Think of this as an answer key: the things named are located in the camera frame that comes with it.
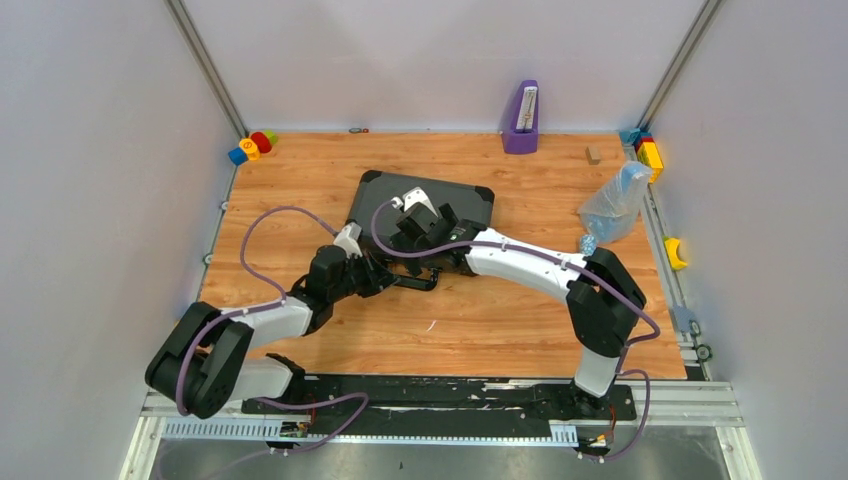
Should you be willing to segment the black poker set case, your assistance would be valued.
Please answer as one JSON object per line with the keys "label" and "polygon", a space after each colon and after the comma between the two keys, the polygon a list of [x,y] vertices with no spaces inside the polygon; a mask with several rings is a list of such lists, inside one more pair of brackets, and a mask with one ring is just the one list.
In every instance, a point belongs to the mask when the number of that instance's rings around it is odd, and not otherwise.
{"label": "black poker set case", "polygon": [[442,273],[474,276],[468,247],[422,258],[387,253],[374,241],[401,252],[419,252],[471,240],[490,226],[494,192],[484,186],[368,170],[360,178],[347,221],[362,228],[360,247],[386,267],[406,269],[397,285],[430,291]]}

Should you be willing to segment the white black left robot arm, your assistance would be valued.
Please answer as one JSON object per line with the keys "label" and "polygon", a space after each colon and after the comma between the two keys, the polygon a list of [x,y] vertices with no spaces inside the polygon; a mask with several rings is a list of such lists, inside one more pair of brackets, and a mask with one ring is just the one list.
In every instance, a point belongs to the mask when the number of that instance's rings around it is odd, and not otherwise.
{"label": "white black left robot arm", "polygon": [[281,356],[251,360],[260,346],[309,335],[332,316],[337,302],[377,295],[398,281],[369,255],[350,256],[338,246],[317,250],[309,271],[282,300],[218,309],[195,302],[150,361],[145,383],[175,402],[182,415],[207,419],[226,403],[267,397],[283,413],[306,400],[301,369]]}

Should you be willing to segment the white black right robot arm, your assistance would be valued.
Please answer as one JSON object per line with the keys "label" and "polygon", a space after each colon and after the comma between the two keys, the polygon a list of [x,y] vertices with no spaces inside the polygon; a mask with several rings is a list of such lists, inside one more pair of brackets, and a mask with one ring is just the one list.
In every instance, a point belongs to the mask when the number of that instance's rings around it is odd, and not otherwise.
{"label": "white black right robot arm", "polygon": [[405,205],[392,198],[370,220],[375,228],[388,209],[400,215],[398,239],[375,241],[383,252],[439,270],[490,276],[545,293],[563,303],[582,346],[571,403],[584,417],[596,417],[611,403],[610,387],[631,346],[656,338],[657,323],[645,312],[646,297],[619,258],[596,248],[588,256],[521,242],[459,220],[449,205],[436,212],[427,204]]}

